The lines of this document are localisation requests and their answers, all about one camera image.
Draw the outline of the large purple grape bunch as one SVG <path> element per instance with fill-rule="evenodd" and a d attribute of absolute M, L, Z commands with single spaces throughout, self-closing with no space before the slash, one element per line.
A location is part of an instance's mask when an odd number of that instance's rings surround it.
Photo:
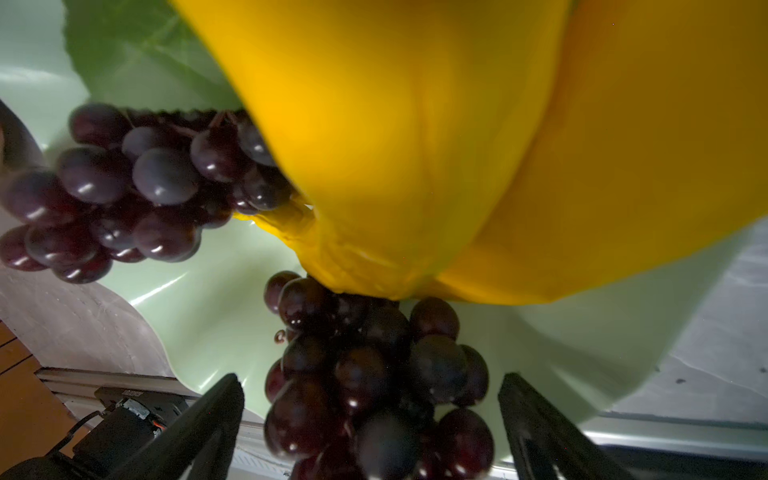
<path fill-rule="evenodd" d="M 285 344 L 269 369 L 269 451 L 294 479 L 480 479 L 494 462 L 476 412 L 489 390 L 483 356 L 458 340 L 459 316 L 426 297 L 334 293 L 309 276 L 273 274 L 268 309 Z"/>

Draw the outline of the small purple grape bunch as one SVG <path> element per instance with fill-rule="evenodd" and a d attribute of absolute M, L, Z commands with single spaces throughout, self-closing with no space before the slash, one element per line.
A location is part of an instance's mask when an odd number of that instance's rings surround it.
<path fill-rule="evenodd" d="M 116 262 L 179 263 L 235 214 L 269 213 L 293 188 L 243 111 L 153 112 L 104 103 L 69 116 L 71 147 L 51 165 L 1 174 L 4 266 L 96 282 Z"/>

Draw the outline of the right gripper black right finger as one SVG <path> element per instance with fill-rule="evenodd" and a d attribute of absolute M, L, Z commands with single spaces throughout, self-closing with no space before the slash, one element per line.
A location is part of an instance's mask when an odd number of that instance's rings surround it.
<path fill-rule="evenodd" d="M 504 376 L 498 402 L 520 479 L 633 477 L 519 374 Z"/>

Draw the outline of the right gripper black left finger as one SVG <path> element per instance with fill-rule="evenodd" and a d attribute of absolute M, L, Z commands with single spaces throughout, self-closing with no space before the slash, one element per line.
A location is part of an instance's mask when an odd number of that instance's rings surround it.
<path fill-rule="evenodd" d="M 222 377 L 169 428 L 110 473 L 110 479 L 225 479 L 244 411 L 238 377 Z"/>

